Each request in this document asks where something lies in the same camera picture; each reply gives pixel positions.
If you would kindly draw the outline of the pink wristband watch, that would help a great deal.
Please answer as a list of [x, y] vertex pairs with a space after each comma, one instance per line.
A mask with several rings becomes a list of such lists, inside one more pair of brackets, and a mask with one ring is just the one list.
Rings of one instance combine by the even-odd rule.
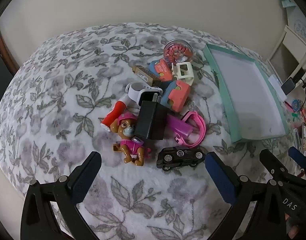
[[206, 123], [197, 111], [188, 111], [181, 119], [190, 130], [187, 134], [175, 132], [174, 140], [182, 146], [195, 148], [203, 141], [206, 135]]

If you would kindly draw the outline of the black toy car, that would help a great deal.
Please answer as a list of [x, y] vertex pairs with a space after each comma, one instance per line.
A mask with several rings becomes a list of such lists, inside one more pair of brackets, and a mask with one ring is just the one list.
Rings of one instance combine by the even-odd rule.
[[166, 147], [158, 153], [156, 167], [164, 171], [170, 171], [176, 167], [196, 167], [204, 162], [205, 158], [206, 154], [199, 147]]

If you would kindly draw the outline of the brown pup toy figure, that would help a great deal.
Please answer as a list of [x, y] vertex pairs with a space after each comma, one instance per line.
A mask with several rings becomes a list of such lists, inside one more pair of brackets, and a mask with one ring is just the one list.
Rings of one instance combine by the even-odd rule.
[[136, 126], [137, 116], [130, 112], [125, 112], [114, 120], [110, 130], [118, 134], [120, 142], [113, 144], [112, 150], [124, 154], [125, 164], [134, 163], [136, 166], [143, 166], [151, 149], [145, 147], [144, 141], [135, 136]]

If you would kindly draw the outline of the black power adapter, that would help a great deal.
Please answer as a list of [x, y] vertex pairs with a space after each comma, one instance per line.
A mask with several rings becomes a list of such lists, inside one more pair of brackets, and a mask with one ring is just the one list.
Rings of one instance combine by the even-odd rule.
[[155, 93], [151, 101], [143, 101], [138, 114], [135, 136], [148, 140], [162, 140], [167, 126], [169, 108], [160, 104], [161, 96]]

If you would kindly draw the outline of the cream plastic bracket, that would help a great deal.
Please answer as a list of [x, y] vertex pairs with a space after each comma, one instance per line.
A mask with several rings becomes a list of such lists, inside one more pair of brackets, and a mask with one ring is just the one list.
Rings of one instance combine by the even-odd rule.
[[192, 64], [190, 62], [180, 62], [177, 64], [172, 64], [172, 74], [180, 81], [185, 82], [191, 86], [194, 82], [194, 71]]

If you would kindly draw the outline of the red bottle white cap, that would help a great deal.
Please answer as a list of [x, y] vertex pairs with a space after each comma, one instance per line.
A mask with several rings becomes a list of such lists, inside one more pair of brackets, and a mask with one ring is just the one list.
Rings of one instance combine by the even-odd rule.
[[101, 127], [107, 132], [110, 132], [110, 126], [128, 107], [131, 99], [128, 94], [124, 94], [113, 106], [113, 109], [106, 115], [106, 117], [101, 121]]

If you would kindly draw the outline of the white smartwatch band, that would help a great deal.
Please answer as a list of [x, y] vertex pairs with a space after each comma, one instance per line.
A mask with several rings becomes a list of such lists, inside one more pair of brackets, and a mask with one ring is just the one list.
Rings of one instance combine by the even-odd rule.
[[157, 94], [158, 96], [162, 96], [163, 94], [161, 88], [151, 87], [143, 82], [129, 83], [125, 88], [125, 92], [139, 107], [141, 107], [143, 101], [152, 101], [154, 94]]

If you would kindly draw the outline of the gold patterned lighter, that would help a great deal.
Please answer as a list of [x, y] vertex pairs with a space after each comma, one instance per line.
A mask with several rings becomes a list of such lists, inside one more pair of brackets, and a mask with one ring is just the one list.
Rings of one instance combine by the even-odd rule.
[[159, 87], [161, 84], [161, 80], [156, 75], [142, 66], [133, 66], [132, 72], [151, 87]]

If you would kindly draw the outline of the purple lighter case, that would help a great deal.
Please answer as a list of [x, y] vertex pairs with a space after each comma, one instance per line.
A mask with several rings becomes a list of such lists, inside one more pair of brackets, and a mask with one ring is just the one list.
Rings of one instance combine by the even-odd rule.
[[184, 139], [187, 139], [193, 131], [193, 126], [170, 114], [167, 115], [167, 128]]

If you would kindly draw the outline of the teal cardboard box tray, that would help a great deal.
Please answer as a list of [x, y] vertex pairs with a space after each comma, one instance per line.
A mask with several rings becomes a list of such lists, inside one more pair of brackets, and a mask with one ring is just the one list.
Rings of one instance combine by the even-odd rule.
[[255, 59], [212, 44], [203, 54], [219, 84], [232, 142], [288, 133], [281, 102]]

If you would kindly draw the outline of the white shelf unit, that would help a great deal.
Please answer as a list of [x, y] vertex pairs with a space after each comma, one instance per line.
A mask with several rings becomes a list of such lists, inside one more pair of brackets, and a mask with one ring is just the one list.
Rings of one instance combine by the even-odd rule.
[[306, 81], [306, 42], [288, 26], [288, 20], [267, 63], [281, 83], [289, 77], [297, 82]]

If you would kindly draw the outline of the floral fleece blanket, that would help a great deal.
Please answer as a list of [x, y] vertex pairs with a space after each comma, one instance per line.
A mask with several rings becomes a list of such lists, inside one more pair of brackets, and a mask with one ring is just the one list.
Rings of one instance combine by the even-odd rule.
[[209, 33], [150, 23], [102, 25], [45, 41], [21, 66], [0, 102], [0, 216], [20, 220], [32, 179], [53, 182], [97, 151], [102, 167], [79, 210], [100, 239], [207, 239], [229, 206], [203, 164], [163, 172], [154, 159], [125, 164], [112, 151], [118, 140], [100, 121], [135, 81], [135, 65], [160, 59], [179, 38], [194, 49], [195, 81], [185, 111], [197, 111], [207, 125], [202, 147], [216, 151], [238, 174], [265, 182], [259, 161], [271, 150], [287, 167], [298, 168], [287, 150], [292, 133], [278, 139], [232, 143], [217, 85], [203, 56], [215, 44], [257, 61], [261, 57]]

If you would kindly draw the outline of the white printed card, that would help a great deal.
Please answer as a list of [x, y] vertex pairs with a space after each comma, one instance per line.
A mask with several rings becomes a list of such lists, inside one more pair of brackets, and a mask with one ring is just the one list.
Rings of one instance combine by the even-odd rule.
[[299, 7], [287, 9], [288, 26], [306, 42], [306, 17]]

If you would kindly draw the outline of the round tin coiled hairbands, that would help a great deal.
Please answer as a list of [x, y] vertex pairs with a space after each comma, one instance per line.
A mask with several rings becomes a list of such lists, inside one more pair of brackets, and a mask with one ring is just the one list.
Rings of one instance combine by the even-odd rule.
[[163, 57], [168, 64], [190, 62], [193, 59], [192, 46], [185, 40], [174, 39], [169, 41], [163, 50]]

